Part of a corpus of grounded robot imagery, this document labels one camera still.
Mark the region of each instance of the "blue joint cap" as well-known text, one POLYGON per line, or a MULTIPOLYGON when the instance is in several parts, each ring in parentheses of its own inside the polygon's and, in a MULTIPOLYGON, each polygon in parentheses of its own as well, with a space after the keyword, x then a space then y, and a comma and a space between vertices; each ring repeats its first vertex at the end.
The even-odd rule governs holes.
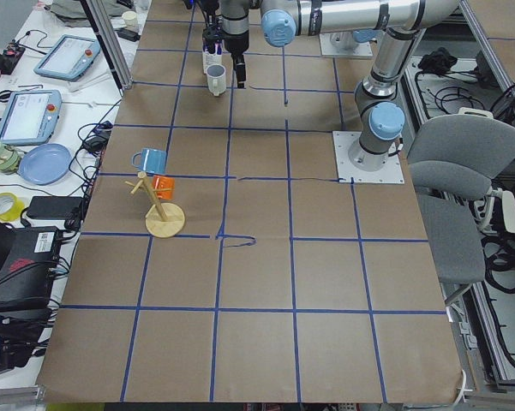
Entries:
POLYGON ((357 43, 367 43, 377 37, 379 34, 379 30, 371 30, 371 29, 364 29, 364 30, 355 30, 352 32, 352 38, 357 43))
POLYGON ((265 40, 274 47, 288 45, 295 38, 296 24, 291 15, 283 10, 269 10, 260 19, 265 40))
POLYGON ((395 103, 379 103, 369 115, 369 128, 379 140, 396 139, 402 132, 404 124, 404 112, 395 103))

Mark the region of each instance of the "blue mug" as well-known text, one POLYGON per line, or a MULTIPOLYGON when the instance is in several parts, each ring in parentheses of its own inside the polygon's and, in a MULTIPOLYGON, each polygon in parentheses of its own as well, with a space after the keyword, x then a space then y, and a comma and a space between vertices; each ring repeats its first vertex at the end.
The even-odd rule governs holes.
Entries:
POLYGON ((165 175, 165 160, 167 159, 167 152, 164 150, 157 150, 156 148, 143 148, 141 152, 137 152, 131 158, 131 164, 147 174, 165 175), (141 157, 138 164, 135 159, 141 157))

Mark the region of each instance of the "chair backrest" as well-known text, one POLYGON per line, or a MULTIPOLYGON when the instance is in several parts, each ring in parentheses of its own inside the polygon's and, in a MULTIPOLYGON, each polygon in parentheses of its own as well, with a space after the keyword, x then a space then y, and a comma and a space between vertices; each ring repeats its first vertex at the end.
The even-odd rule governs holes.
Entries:
POLYGON ((482 197, 515 158, 515 128, 483 116, 438 116, 419 129, 408 152, 416 186, 469 200, 482 197))

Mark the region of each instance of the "barcode sticker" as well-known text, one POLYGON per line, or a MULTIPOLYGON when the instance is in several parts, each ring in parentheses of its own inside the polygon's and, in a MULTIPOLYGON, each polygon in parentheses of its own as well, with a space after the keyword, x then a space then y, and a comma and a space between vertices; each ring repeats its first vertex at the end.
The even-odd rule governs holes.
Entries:
POLYGON ((48 253, 51 251, 51 245, 53 244, 53 233, 40 233, 38 234, 38 240, 36 241, 36 247, 34 248, 35 253, 48 253))

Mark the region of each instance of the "mug handle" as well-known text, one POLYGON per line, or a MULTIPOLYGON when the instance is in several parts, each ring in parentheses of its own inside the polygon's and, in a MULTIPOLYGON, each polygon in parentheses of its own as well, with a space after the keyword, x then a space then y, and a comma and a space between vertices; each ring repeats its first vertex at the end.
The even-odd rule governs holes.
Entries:
POLYGON ((134 154, 134 156, 131 158, 131 165, 133 165, 133 166, 134 166, 135 168, 137 168, 137 169, 139 168, 139 166, 140 166, 141 164, 135 164, 135 158, 136 158, 137 156, 140 156, 140 155, 141 155, 141 153, 140 153, 140 152, 137 152, 137 153, 136 153, 136 154, 134 154))

